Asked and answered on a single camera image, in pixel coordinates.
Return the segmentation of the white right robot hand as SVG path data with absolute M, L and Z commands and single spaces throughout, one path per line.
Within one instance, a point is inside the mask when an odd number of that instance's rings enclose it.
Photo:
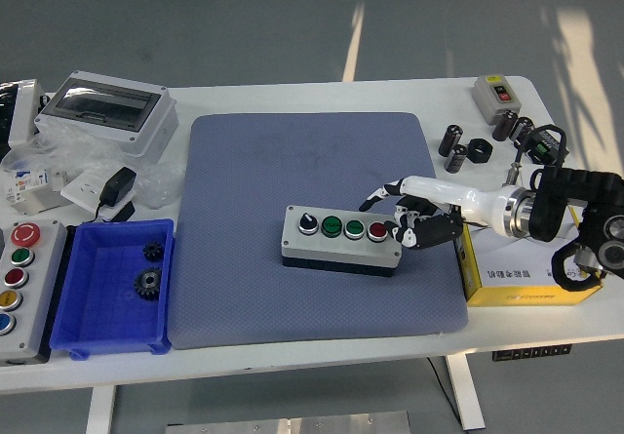
M 384 227 L 403 247 L 423 250 L 459 237 L 466 223 L 489 227 L 510 237 L 508 203 L 515 191 L 514 186 L 483 191 L 435 178 L 410 176 L 376 189 L 359 210 L 366 212 L 375 203 L 398 196 L 394 218 L 386 221 Z

